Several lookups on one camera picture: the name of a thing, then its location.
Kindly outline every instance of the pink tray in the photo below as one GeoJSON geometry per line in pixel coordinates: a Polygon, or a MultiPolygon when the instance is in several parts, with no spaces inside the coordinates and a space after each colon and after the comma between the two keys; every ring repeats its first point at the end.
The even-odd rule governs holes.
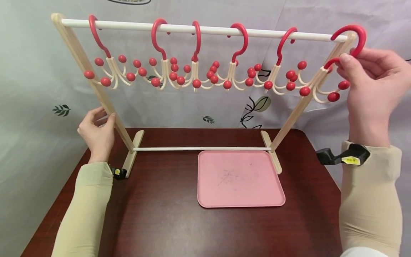
{"type": "Polygon", "coordinates": [[[281,206],[285,195],[264,151],[202,151],[197,200],[204,208],[281,206]]]}

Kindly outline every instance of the hand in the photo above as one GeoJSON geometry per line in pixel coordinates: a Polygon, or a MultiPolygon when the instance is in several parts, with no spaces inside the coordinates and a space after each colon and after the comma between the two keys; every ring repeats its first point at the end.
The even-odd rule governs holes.
{"type": "Polygon", "coordinates": [[[112,113],[108,118],[104,118],[106,116],[107,113],[103,107],[91,110],[86,114],[77,129],[91,152],[88,163],[107,162],[109,159],[114,144],[115,113],[112,113]]]}
{"type": "Polygon", "coordinates": [[[388,121],[411,87],[411,65],[392,51],[367,48],[355,58],[342,54],[337,65],[338,74],[351,84],[349,141],[389,147],[388,121]]]}

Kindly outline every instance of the red bead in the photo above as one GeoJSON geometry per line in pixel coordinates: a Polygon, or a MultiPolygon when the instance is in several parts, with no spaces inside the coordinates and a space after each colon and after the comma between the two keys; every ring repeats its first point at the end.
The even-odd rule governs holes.
{"type": "Polygon", "coordinates": [[[207,72],[207,78],[210,79],[212,76],[214,76],[214,72],[208,71],[207,72]]]}
{"type": "Polygon", "coordinates": [[[257,73],[254,70],[252,70],[251,72],[248,73],[248,77],[252,78],[252,79],[255,78],[256,75],[257,75],[257,73]]]}
{"type": "Polygon", "coordinates": [[[193,80],[193,87],[194,88],[200,88],[201,87],[201,81],[198,79],[193,80]]]}
{"type": "Polygon", "coordinates": [[[272,89],[272,82],[271,81],[264,82],[264,88],[267,90],[272,89]]]}
{"type": "Polygon", "coordinates": [[[103,59],[101,59],[101,58],[95,58],[94,59],[94,63],[97,65],[97,66],[103,66],[104,65],[104,61],[103,61],[103,59]]]}
{"type": "Polygon", "coordinates": [[[214,65],[212,65],[212,66],[210,67],[210,71],[216,73],[216,72],[217,72],[217,67],[215,67],[214,65]]]}
{"type": "Polygon", "coordinates": [[[288,91],[293,91],[296,88],[296,84],[294,82],[288,82],[285,88],[288,91]]]}
{"type": "Polygon", "coordinates": [[[259,72],[261,70],[261,64],[257,63],[256,65],[254,65],[254,70],[259,72]]]}
{"type": "Polygon", "coordinates": [[[308,96],[310,92],[311,92],[311,89],[309,87],[303,87],[300,89],[301,96],[308,96]]]}
{"type": "Polygon", "coordinates": [[[101,79],[100,79],[100,83],[103,85],[103,86],[110,86],[111,85],[111,80],[109,79],[109,78],[107,78],[107,77],[102,77],[101,79]]]}
{"type": "Polygon", "coordinates": [[[177,72],[178,71],[178,65],[177,64],[172,64],[171,65],[171,70],[174,71],[174,72],[177,72]]]}
{"type": "Polygon", "coordinates": [[[287,71],[287,73],[285,74],[285,77],[287,79],[292,79],[295,74],[296,74],[296,72],[291,69],[291,70],[287,71]]]}
{"type": "Polygon", "coordinates": [[[337,93],[337,92],[329,93],[328,96],[327,96],[327,99],[328,99],[330,102],[338,101],[338,99],[339,99],[339,93],[337,93]]]}
{"type": "Polygon", "coordinates": [[[134,81],[134,80],[136,79],[136,75],[134,75],[134,73],[132,73],[132,72],[129,72],[129,73],[127,73],[127,75],[126,75],[126,78],[127,78],[129,81],[134,81]]]}
{"type": "Polygon", "coordinates": [[[150,63],[151,66],[156,66],[157,65],[157,60],[154,58],[150,58],[148,60],[148,63],[150,63]]]}
{"type": "Polygon", "coordinates": [[[294,75],[294,76],[290,79],[290,81],[291,81],[291,82],[296,82],[297,79],[298,79],[298,76],[297,76],[297,74],[296,74],[296,75],[294,75]]]}
{"type": "Polygon", "coordinates": [[[93,73],[92,71],[86,70],[86,71],[84,72],[84,76],[85,76],[87,79],[93,79],[93,78],[94,78],[94,73],[93,73]]]}
{"type": "Polygon", "coordinates": [[[176,57],[171,57],[170,63],[171,64],[177,64],[177,58],[176,57]]]}
{"type": "Polygon", "coordinates": [[[134,65],[134,67],[136,67],[136,68],[140,68],[140,67],[141,67],[141,62],[140,62],[139,60],[134,60],[134,61],[133,61],[133,65],[134,65]]]}
{"type": "Polygon", "coordinates": [[[178,78],[177,78],[177,84],[178,85],[182,85],[182,84],[184,84],[185,83],[185,78],[183,77],[183,76],[179,76],[178,78]]]}
{"type": "Polygon", "coordinates": [[[306,61],[301,61],[297,65],[298,69],[305,69],[306,67],[307,67],[307,62],[306,61]]]}
{"type": "Polygon", "coordinates": [[[139,75],[142,76],[142,77],[144,77],[145,75],[147,75],[147,70],[144,69],[143,67],[141,67],[141,68],[139,69],[139,75]]]}
{"type": "Polygon", "coordinates": [[[160,79],[159,78],[152,78],[151,79],[151,85],[158,87],[160,85],[160,79]]]}
{"type": "Polygon", "coordinates": [[[229,80],[224,81],[223,87],[225,89],[230,89],[231,88],[231,81],[229,81],[229,80]]]}
{"type": "Polygon", "coordinates": [[[189,73],[191,71],[190,65],[184,65],[183,70],[185,73],[189,73]]]}
{"type": "Polygon", "coordinates": [[[118,56],[118,61],[121,62],[121,63],[125,63],[125,62],[127,62],[127,58],[124,55],[121,54],[121,55],[118,56]]]}
{"type": "Polygon", "coordinates": [[[252,86],[254,84],[254,80],[252,78],[247,78],[245,80],[245,85],[246,86],[252,86]]]}
{"type": "Polygon", "coordinates": [[[170,79],[171,79],[172,81],[175,81],[175,80],[177,79],[177,77],[178,77],[177,73],[175,73],[175,72],[170,73],[169,76],[170,76],[170,79]]]}
{"type": "Polygon", "coordinates": [[[218,82],[218,77],[217,76],[211,76],[211,78],[210,78],[210,82],[212,83],[212,84],[216,84],[217,82],[218,82]]]}
{"type": "Polygon", "coordinates": [[[350,87],[350,83],[347,80],[343,80],[340,83],[338,83],[338,88],[341,90],[346,90],[349,87],[350,87]]]}
{"type": "Polygon", "coordinates": [[[217,69],[220,68],[220,63],[215,61],[212,63],[213,66],[215,66],[217,69]]]}

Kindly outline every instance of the white horizontal bar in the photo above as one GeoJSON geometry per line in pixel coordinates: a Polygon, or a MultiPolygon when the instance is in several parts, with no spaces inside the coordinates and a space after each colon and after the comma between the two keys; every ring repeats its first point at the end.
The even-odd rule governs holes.
{"type": "Polygon", "coordinates": [[[247,150],[247,151],[270,151],[270,147],[229,147],[229,146],[200,146],[200,147],[136,147],[134,152],[141,151],[203,151],[203,150],[247,150]]]}
{"type": "MultiPolygon", "coordinates": [[[[89,28],[90,27],[87,20],[62,19],[61,22],[63,23],[65,27],[71,27],[71,28],[89,28]]],[[[96,21],[96,28],[101,28],[101,29],[151,31],[152,26],[153,26],[152,23],[96,21]]],[[[241,32],[236,28],[200,26],[200,30],[202,34],[242,36],[241,32]]],[[[191,25],[162,24],[157,28],[157,31],[195,33],[196,29],[194,26],[191,26],[191,25]]],[[[282,38],[282,36],[284,36],[285,34],[285,31],[247,29],[247,33],[249,37],[282,38]]],[[[329,42],[339,42],[339,43],[347,41],[347,36],[344,36],[344,35],[340,35],[334,41],[330,41],[331,36],[332,35],[330,34],[294,32],[294,33],[291,33],[288,39],[329,41],[329,42]]]]}

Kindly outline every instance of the wooden table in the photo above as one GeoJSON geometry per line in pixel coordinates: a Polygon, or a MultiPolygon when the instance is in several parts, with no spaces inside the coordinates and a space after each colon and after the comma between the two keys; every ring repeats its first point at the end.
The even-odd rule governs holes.
{"type": "MultiPolygon", "coordinates": [[[[133,137],[138,129],[127,129],[133,137]]],[[[265,130],[273,139],[278,130],[265,130]]],[[[264,147],[252,129],[145,129],[141,147],[264,147]]],[[[291,130],[277,150],[282,207],[205,209],[197,202],[198,151],[140,152],[128,180],[115,181],[100,256],[339,256],[340,191],[305,134],[291,130]]],[[[110,156],[121,167],[116,136],[110,156]]],[[[50,256],[87,151],[22,256],[50,256]]]]}

